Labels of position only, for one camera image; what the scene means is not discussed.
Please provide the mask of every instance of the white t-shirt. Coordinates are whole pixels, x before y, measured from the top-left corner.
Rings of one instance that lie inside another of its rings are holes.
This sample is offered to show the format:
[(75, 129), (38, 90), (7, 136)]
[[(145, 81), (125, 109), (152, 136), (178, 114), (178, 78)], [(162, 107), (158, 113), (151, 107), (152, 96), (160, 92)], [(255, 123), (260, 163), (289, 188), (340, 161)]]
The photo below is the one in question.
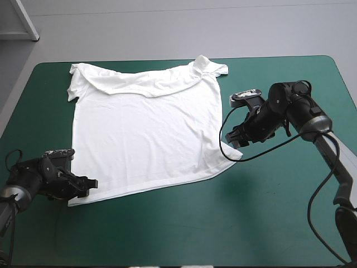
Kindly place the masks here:
[(210, 179), (234, 164), (219, 150), (216, 77), (228, 73), (226, 65), (201, 55), (160, 71), (125, 74), (80, 63), (70, 73), (68, 101), (79, 97), (71, 171), (98, 180), (98, 189), (69, 206)]

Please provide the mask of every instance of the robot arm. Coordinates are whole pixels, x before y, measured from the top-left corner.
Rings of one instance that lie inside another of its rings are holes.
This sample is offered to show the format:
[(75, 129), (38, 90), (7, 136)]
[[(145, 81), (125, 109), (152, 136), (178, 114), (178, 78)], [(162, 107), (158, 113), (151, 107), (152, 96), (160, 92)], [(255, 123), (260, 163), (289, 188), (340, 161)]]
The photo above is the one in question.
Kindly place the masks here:
[[(334, 175), (339, 188), (334, 204), (340, 207), (336, 211), (336, 225), (351, 259), (357, 261), (357, 157), (332, 133), (332, 120), (311, 98), (311, 84), (305, 80), (273, 84), (267, 100), (261, 97), (259, 89), (252, 89), (231, 95), (230, 105), (249, 109), (244, 122), (225, 136), (234, 148), (264, 142), (279, 127), (284, 127), (290, 136), (291, 123), (304, 140), (313, 142), (332, 168), (337, 152), (331, 140), (338, 143), (340, 157)], [(327, 132), (332, 139), (322, 134)]]
[(73, 159), (73, 149), (45, 152), (42, 157), (27, 161), (19, 160), (10, 169), (10, 176), (0, 190), (0, 236), (3, 236), (18, 212), (31, 204), (36, 194), (49, 199), (69, 200), (86, 197), (89, 189), (97, 188), (98, 181), (76, 176), (68, 170)]

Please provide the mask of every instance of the floor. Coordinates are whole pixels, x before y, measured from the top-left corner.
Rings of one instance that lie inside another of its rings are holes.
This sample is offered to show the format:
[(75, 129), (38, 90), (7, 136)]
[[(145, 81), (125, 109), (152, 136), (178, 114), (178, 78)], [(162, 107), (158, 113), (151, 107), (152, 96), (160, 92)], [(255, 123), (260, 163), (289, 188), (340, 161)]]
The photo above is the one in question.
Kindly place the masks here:
[(328, 55), (357, 103), (357, 1), (22, 2), (40, 40), (0, 41), (0, 135), (32, 69), (53, 61)]

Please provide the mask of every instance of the table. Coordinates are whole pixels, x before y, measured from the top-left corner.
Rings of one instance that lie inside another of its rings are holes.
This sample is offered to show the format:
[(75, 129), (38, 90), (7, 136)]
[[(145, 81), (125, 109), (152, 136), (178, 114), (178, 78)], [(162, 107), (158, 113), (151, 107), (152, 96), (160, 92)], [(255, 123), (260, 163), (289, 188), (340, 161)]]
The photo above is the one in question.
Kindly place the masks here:
[[(125, 73), (161, 70), (191, 60), (107, 61), (91, 64)], [(218, 78), (223, 115), (228, 97), (259, 88), (266, 98), (275, 82), (309, 80), (312, 96), (334, 122), (335, 133), (357, 151), (356, 107), (328, 56), (216, 59), (229, 66)], [(71, 63), (38, 64), (0, 140), (1, 158), (13, 149), (24, 160), (49, 149), (71, 147), (74, 102), (67, 102)], [(224, 133), (244, 119), (236, 111)], [(284, 129), (265, 143), (242, 149), (243, 157), (287, 137)], [(2, 181), (8, 172), (4, 165)], [(235, 265), (338, 264), (310, 231), (310, 195), (329, 172), (311, 143), (302, 139), (256, 160), (235, 164), (198, 183), (68, 208), (37, 196), (17, 217), (13, 263), (18, 265)], [(312, 220), (328, 243), (348, 259), (334, 223), (334, 178), (312, 208)]]

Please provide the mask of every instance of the cable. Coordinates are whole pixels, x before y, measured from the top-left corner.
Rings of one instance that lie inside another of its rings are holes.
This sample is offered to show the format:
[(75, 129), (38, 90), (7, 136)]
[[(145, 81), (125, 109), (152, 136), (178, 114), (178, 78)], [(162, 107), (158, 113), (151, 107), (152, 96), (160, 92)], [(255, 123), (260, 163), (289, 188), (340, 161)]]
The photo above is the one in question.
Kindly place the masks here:
[(246, 162), (246, 161), (250, 161), (250, 160), (253, 160), (255, 158), (258, 158), (262, 155), (265, 155), (275, 149), (278, 149), (279, 147), (282, 147), (286, 144), (288, 144), (289, 142), (292, 142), (293, 140), (297, 139), (298, 137), (301, 137), (302, 135), (305, 135), (305, 134), (308, 134), (308, 133), (318, 133), (322, 136), (325, 136), (326, 138), (328, 138), (335, 146), (336, 148), (336, 159), (335, 159), (335, 162), (334, 162), (334, 165), (332, 166), (332, 169), (331, 171), (329, 172), (329, 174), (327, 175), (326, 178), (324, 178), (324, 180), (320, 183), (320, 185), (317, 187), (317, 189), (314, 191), (314, 193), (311, 195), (311, 198), (308, 202), (308, 206), (307, 206), (307, 221), (308, 221), (308, 225), (310, 226), (311, 230), (313, 231), (314, 235), (317, 237), (317, 239), (320, 240), (320, 242), (337, 258), (339, 259), (343, 264), (344, 264), (344, 267), (351, 267), (353, 268), (353, 266), (351, 266), (346, 260), (344, 260), (339, 254), (337, 254), (327, 243), (326, 241), (320, 236), (320, 234), (317, 232), (316, 228), (313, 226), (312, 222), (311, 222), (311, 207), (312, 207), (312, 202), (313, 200), (315, 199), (315, 197), (317, 196), (317, 194), (319, 193), (319, 191), (321, 190), (321, 188), (328, 182), (328, 180), (332, 177), (332, 175), (334, 174), (334, 171), (337, 167), (337, 164), (339, 162), (339, 158), (340, 158), (340, 146), (339, 146), (339, 143), (336, 141), (335, 138), (333, 138), (331, 135), (329, 135), (327, 132), (321, 132), (321, 131), (305, 131), (305, 132), (301, 132), (297, 135), (295, 135), (294, 137), (290, 138), (289, 140), (281, 143), (281, 144), (278, 144), (277, 146), (274, 146), (264, 152), (261, 152), (260, 154), (257, 154), (257, 155), (254, 155), (252, 157), (249, 157), (247, 159), (231, 159), (230, 157), (228, 157), (224, 151), (223, 151), (223, 148), (222, 148), (222, 141), (221, 141), (221, 135), (222, 135), (222, 130), (223, 130), (223, 127), (224, 125), (226, 124), (229, 116), (237, 109), (236, 108), (233, 108), (226, 116), (225, 120), (223, 121), (222, 123), (222, 126), (219, 130), (219, 147), (220, 147), (220, 150), (221, 150), (221, 153), (223, 154), (223, 156), (225, 158), (227, 158), (228, 160), (232, 161), (232, 162)]
[(21, 151), (20, 149), (15, 149), (15, 150), (12, 150), (11, 152), (8, 152), (8, 154), (7, 154), (6, 157), (5, 157), (5, 167), (6, 167), (6, 169), (7, 169), (10, 173), (11, 173), (11, 170), (10, 170), (10, 168), (9, 168), (8, 165), (7, 165), (7, 160), (8, 160), (8, 158), (9, 158), (9, 156), (10, 156), (11, 154), (13, 154), (14, 152), (19, 152), (19, 156), (18, 156), (18, 159), (16, 160), (15, 165), (18, 164), (18, 163), (22, 160), (22, 151)]

